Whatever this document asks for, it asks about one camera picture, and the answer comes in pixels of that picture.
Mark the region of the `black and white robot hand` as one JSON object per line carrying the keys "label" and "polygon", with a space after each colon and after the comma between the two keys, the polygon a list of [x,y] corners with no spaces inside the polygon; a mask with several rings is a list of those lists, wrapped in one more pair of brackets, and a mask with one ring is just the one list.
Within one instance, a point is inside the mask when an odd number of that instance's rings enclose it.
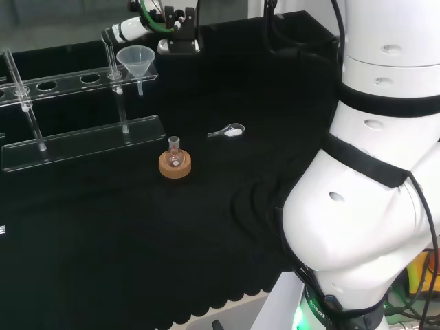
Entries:
{"label": "black and white robot hand", "polygon": [[138,40],[152,32],[142,24],[141,17],[136,16],[106,28],[101,33],[101,39],[106,45],[114,46]]}

